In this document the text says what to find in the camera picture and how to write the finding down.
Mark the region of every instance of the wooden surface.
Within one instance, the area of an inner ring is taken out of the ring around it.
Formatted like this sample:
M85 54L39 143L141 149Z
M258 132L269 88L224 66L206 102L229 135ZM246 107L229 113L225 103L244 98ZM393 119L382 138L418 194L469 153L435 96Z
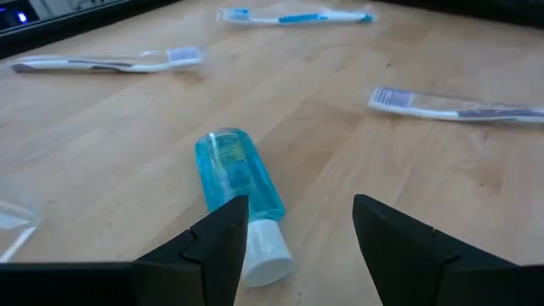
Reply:
M379 305L355 239L366 193L518 264L544 260L542 126L377 114L377 85L542 105L542 31L375 3L374 25L239 30L186 0L31 54L195 44L198 73L0 79L0 170L44 207L17 261L134 259L207 214L194 144L247 130L297 271L238 305ZM281 6L275 1L260 5ZM336 2L360 8L357 2Z

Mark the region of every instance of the blue light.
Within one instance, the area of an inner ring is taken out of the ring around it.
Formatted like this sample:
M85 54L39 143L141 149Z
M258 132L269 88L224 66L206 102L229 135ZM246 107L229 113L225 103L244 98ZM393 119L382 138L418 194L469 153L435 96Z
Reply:
M25 13L19 12L19 13L17 13L17 17L19 17L19 20L22 23L26 23L28 21L28 19L26 18Z

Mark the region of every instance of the mouthwash bottle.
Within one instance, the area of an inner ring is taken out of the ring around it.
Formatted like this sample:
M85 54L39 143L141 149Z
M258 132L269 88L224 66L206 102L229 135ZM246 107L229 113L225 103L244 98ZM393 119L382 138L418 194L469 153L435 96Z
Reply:
M195 153L210 212L236 196L249 196L246 286L268 285L291 272L292 256L278 225L286 209L249 135L220 129L198 140Z

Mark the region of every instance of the white toothbrush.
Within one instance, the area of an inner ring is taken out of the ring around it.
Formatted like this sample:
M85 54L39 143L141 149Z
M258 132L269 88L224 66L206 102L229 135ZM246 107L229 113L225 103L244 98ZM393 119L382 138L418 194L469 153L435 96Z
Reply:
M202 55L200 49L185 47L152 51L134 57L28 56L8 62L7 66L18 73L55 70L151 73L177 70L201 63Z
M544 122L544 108L485 103L409 90L378 87L368 106L380 111L463 122Z
M249 8L224 8L218 15L218 19L241 25L287 26L326 22L370 23L375 20L375 17L365 11L343 12L327 10L314 14L291 14L277 18L258 18L252 16Z

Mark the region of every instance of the wood grain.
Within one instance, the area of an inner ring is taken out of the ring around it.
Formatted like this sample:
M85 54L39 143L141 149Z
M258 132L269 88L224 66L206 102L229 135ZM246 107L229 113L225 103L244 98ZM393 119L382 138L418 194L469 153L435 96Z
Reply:
M237 305L379 305L350 219L356 193L515 263L544 260L541 125L366 108L378 85L542 105L542 31L382 3L373 25L215 22L236 4L185 0L30 52L193 44L207 50L198 73L0 78L0 170L44 210L15 260L134 259L175 236L207 214L193 149L221 127L256 142L297 262L272 286L241 286Z

